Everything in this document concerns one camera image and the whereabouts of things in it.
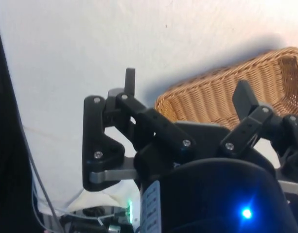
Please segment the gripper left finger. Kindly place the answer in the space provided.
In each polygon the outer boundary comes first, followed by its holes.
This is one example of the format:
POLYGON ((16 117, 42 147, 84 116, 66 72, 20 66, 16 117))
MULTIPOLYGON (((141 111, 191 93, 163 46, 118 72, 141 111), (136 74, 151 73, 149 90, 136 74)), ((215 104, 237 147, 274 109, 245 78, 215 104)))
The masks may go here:
POLYGON ((87 191, 122 180, 144 183, 195 157, 195 140, 134 94, 135 70, 127 68, 123 88, 110 90, 107 98, 84 100, 82 177, 87 191))

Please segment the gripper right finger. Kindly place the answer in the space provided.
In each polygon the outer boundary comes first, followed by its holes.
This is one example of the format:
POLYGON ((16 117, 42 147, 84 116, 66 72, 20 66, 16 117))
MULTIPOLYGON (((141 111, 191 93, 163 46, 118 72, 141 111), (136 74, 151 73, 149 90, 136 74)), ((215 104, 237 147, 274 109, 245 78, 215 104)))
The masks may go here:
POLYGON ((264 138, 283 159, 283 166, 298 170, 298 116, 279 116, 270 107, 259 104, 246 80, 238 81, 232 101, 240 122, 221 141, 222 153, 228 158, 272 170, 272 164, 253 151, 259 139, 264 138))

